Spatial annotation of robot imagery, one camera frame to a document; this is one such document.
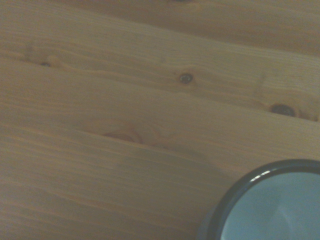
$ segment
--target wooden surface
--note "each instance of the wooden surface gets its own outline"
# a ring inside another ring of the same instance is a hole
[[[193,240],[244,174],[320,160],[316,56],[45,0],[0,14],[1,239]]]
[[[229,43],[320,56],[318,0],[51,0]]]

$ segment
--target dark rim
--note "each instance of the dark rim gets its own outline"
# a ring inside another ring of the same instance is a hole
[[[232,208],[242,195],[257,183],[285,173],[314,173],[320,175],[320,161],[309,159],[281,160],[261,166],[238,180],[223,196],[211,218],[207,240],[220,240],[223,227]]]

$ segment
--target cup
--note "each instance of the cup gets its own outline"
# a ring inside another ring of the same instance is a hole
[[[320,161],[289,159],[238,180],[201,223],[197,240],[320,240]]]

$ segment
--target wood grain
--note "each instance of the wood grain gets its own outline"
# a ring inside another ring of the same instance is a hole
[[[320,55],[317,0],[51,0],[223,42]]]
[[[317,122],[0,62],[2,239],[191,240],[243,174],[320,158]]]
[[[205,39],[46,0],[0,4],[3,57],[263,111],[284,104],[299,118],[319,119],[318,57]],[[194,81],[181,84],[183,73]]]

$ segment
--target dark mug rim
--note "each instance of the dark mug rim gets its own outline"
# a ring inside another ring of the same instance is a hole
[[[320,175],[320,161],[286,159],[254,169],[240,178],[224,194],[216,206],[207,229],[206,240],[220,240],[227,218],[237,201],[253,186],[272,176],[287,173],[314,173]]]

